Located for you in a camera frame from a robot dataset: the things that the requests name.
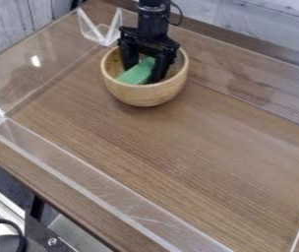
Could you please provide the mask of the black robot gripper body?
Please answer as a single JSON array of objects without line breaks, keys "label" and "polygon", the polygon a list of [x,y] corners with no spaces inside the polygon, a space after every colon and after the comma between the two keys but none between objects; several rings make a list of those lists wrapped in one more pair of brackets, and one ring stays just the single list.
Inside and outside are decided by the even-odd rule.
[{"label": "black robot gripper body", "polygon": [[139,54],[143,53],[151,57],[165,54],[176,57],[180,45],[168,37],[169,17],[169,6],[139,6],[137,26],[119,28],[119,49],[129,45],[136,48]]}]

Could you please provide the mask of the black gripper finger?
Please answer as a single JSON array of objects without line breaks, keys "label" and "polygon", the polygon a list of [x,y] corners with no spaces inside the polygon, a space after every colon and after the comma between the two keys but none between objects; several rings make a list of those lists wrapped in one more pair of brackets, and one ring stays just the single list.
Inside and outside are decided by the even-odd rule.
[{"label": "black gripper finger", "polygon": [[120,56],[125,70],[131,69],[139,63],[139,53],[135,47],[124,45],[120,48]]},{"label": "black gripper finger", "polygon": [[155,65],[151,73],[151,82],[157,83],[165,78],[171,65],[175,63],[175,56],[159,54],[155,59]]}]

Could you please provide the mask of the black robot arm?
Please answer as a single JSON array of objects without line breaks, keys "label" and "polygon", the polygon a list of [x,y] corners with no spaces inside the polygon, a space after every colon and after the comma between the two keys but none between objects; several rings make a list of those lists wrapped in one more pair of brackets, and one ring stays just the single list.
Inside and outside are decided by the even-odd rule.
[{"label": "black robot arm", "polygon": [[160,82],[175,64],[180,44],[168,36],[172,0],[139,0],[137,26],[120,26],[117,39],[123,69],[139,63],[139,56],[153,58],[148,82]]}]

